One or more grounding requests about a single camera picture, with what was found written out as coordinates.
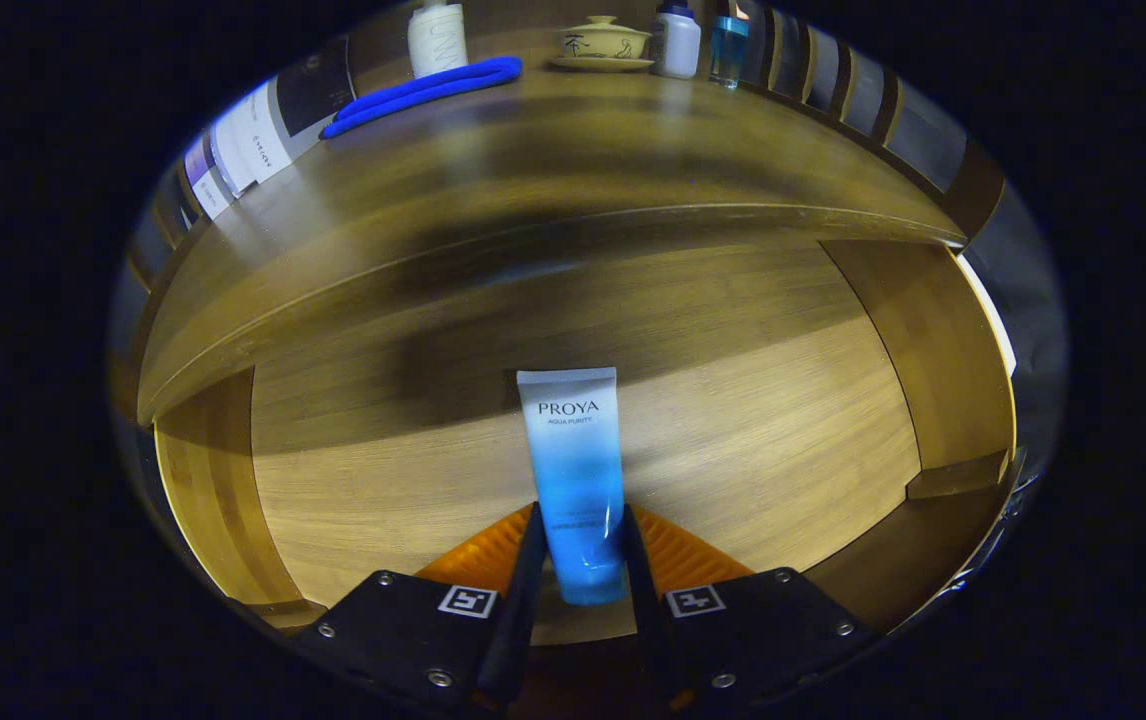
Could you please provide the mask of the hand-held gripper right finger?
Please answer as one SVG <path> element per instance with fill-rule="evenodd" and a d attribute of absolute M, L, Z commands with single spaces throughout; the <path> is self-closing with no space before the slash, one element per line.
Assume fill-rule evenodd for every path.
<path fill-rule="evenodd" d="M 793 568 L 753 571 L 636 504 L 620 533 L 643 665 L 672 714 L 758 714 L 878 642 Z"/>

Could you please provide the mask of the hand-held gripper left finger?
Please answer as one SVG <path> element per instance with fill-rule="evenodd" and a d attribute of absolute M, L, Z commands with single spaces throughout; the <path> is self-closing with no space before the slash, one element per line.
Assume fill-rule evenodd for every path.
<path fill-rule="evenodd" d="M 377 570 L 293 643 L 417 717 L 503 717 L 521 694 L 545 562 L 537 503 L 414 574 Z"/>

